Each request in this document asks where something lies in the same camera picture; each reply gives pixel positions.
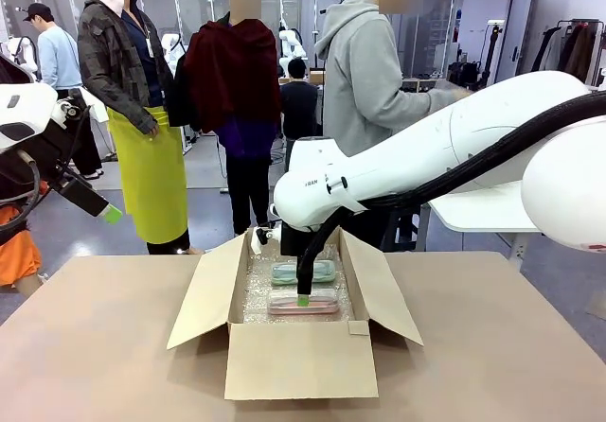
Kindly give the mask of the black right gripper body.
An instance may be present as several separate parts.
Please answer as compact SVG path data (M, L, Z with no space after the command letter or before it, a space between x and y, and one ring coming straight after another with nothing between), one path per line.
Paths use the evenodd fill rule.
M289 224L281 224L280 253L285 256L318 256L325 247L331 232L321 227L318 231L299 231Z

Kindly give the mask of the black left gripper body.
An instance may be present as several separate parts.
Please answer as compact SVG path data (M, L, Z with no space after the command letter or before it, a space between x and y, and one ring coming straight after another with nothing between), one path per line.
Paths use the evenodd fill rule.
M44 180L63 198L92 217L101 217L110 203L69 167L71 154L60 149L44 150Z

